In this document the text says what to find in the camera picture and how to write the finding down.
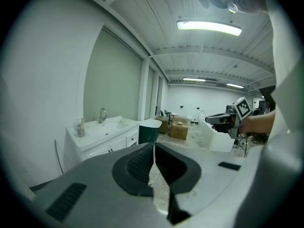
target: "cardboard box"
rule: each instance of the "cardboard box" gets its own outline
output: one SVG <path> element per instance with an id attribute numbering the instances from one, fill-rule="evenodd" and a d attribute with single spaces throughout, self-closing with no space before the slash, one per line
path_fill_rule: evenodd
<path id="1" fill-rule="evenodd" d="M 161 121 L 161 126 L 160 126 L 158 132 L 160 132 L 160 133 L 166 133 L 167 130 L 168 130 L 169 117 L 167 117 L 167 116 L 158 116 L 155 119 Z"/>
<path id="2" fill-rule="evenodd" d="M 187 119 L 185 117 L 174 116 L 170 137 L 176 139 L 187 139 L 187 133 L 188 133 Z"/>

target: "concrete floor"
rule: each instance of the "concrete floor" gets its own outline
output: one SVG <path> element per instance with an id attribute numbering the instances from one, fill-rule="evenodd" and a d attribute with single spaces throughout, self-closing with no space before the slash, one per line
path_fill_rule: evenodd
<path id="1" fill-rule="evenodd" d="M 173 144 L 182 148 L 186 149 L 201 149 L 203 152 L 211 152 L 208 149 L 208 146 L 204 143 L 204 139 L 202 137 L 202 128 L 199 127 L 197 124 L 194 126 L 189 126 L 188 128 L 188 134 L 187 134 L 187 139 L 182 140 L 182 139 L 175 139 L 171 138 L 168 135 L 168 132 L 166 134 L 159 133 L 157 142 L 159 143 L 169 143 Z M 246 141 L 242 140 L 240 141 L 240 145 L 245 149 L 246 147 Z M 247 143 L 247 151 L 246 153 L 248 154 L 250 151 L 250 148 L 255 146 L 251 139 L 248 139 Z M 212 152 L 214 154 L 221 154 L 221 155 L 229 155 L 229 156 L 237 156 L 237 157 L 244 157 L 244 150 L 239 147 L 234 145 L 231 152 Z M 155 163 L 153 164 L 151 171 L 150 171 L 150 181 L 149 185 L 153 187 L 154 191 L 154 197 L 153 197 L 153 202 L 157 208 L 157 210 L 164 214 L 168 214 L 168 207 L 169 207 L 169 186 L 167 185 L 166 181 L 162 177 L 160 171 L 158 170 L 157 166 Z"/>

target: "white shirt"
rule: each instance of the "white shirt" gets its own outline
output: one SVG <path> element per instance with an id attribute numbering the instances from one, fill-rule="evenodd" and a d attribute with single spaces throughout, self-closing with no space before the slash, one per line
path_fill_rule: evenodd
<path id="1" fill-rule="evenodd" d="M 266 4 L 274 32 L 273 54 L 276 88 L 278 88 L 303 56 L 303 45 L 292 21 L 280 4 L 276 0 L 266 0 Z M 292 102 L 285 104 L 290 104 L 289 110 L 293 110 Z M 283 117 L 286 114 L 282 114 L 277 102 L 275 109 L 275 121 L 269 139 L 280 133 L 286 133 L 289 128 Z"/>

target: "faucet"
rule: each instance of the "faucet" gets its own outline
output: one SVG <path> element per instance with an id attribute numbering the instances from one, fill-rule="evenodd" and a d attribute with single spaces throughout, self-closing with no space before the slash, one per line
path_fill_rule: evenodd
<path id="1" fill-rule="evenodd" d="M 102 124 L 104 122 L 104 120 L 106 119 L 106 116 L 107 116 L 107 115 L 105 115 L 105 117 L 103 117 L 103 112 L 105 114 L 105 109 L 101 108 L 100 109 L 100 115 L 99 115 L 99 121 L 98 121 L 100 124 Z"/>

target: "ceiling light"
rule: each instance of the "ceiling light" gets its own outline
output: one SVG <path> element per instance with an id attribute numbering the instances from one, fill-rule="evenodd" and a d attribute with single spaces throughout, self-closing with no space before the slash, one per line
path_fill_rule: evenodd
<path id="1" fill-rule="evenodd" d="M 177 21 L 177 28 L 179 30 L 184 29 L 206 29 L 206 30 L 214 30 L 220 31 L 224 33 L 228 33 L 231 35 L 239 36 L 242 32 L 240 27 L 224 24 L 224 23 L 216 23 L 216 22 L 208 22 L 208 21 L 190 21 L 190 20 L 179 20 Z"/>
<path id="2" fill-rule="evenodd" d="M 199 79 L 199 78 L 183 78 L 183 81 L 195 81 L 195 82 L 205 82 L 205 79 Z"/>
<path id="3" fill-rule="evenodd" d="M 235 87 L 235 88 L 240 88 L 240 89 L 243 89 L 244 87 L 243 86 L 238 86 L 238 85 L 234 85 L 234 84 L 226 84 L 227 86 L 232 86 L 232 87 Z"/>

